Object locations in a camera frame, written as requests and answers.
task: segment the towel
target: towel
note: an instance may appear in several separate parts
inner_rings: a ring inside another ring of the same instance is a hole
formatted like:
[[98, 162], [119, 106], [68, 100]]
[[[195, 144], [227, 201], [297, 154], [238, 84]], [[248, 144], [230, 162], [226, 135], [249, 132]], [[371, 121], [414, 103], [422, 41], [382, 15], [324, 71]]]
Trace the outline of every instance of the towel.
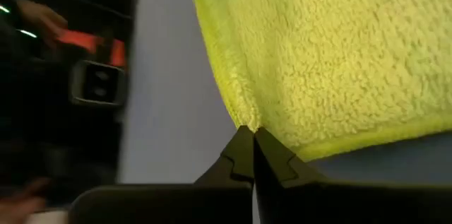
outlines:
[[234, 123], [303, 160], [452, 128], [452, 0], [194, 0]]

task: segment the black plastic part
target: black plastic part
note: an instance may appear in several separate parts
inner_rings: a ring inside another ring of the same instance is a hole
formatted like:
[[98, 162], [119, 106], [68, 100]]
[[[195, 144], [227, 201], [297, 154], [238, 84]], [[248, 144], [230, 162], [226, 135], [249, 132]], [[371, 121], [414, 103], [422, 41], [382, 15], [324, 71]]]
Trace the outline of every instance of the black plastic part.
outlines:
[[265, 129], [255, 135], [261, 222], [452, 223], [452, 188], [327, 179]]
[[252, 223], [253, 133], [241, 127], [194, 184], [115, 185], [74, 201], [69, 224]]

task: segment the yellow microfiber towel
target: yellow microfiber towel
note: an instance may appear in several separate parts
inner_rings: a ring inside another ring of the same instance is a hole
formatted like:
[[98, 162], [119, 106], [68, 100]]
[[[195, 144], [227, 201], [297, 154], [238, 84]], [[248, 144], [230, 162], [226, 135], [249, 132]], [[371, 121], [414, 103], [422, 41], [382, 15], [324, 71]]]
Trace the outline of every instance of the yellow microfiber towel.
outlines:
[[194, 0], [237, 126], [303, 160], [452, 128], [452, 0]]

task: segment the hand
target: hand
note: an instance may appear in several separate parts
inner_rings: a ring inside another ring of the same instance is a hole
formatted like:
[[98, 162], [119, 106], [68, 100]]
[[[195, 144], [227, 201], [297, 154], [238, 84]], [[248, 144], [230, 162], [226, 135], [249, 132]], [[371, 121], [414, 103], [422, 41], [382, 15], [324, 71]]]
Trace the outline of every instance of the hand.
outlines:
[[33, 194], [47, 183], [47, 179], [38, 179], [11, 198], [1, 199], [0, 223], [24, 224], [31, 214], [43, 209], [45, 206], [44, 199], [33, 196]]
[[55, 39], [67, 27], [67, 21], [48, 6], [29, 0], [16, 0], [22, 17], [39, 28], [43, 39], [50, 47], [55, 47]]

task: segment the green light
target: green light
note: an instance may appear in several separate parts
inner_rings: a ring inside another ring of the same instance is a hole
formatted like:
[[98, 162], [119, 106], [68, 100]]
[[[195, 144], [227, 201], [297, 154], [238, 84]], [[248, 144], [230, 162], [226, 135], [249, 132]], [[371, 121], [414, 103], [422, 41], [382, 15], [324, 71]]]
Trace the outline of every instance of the green light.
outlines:
[[36, 35], [34, 35], [33, 33], [31, 33], [31, 32], [28, 32], [28, 31], [26, 31], [26, 30], [19, 30], [21, 33], [23, 33], [23, 34], [25, 34], [25, 35], [28, 35], [28, 36], [30, 36], [30, 37], [34, 37], [34, 38], [36, 38], [37, 36]]
[[9, 10], [7, 8], [5, 8], [4, 6], [0, 5], [0, 10], [5, 12], [5, 13], [9, 13]]

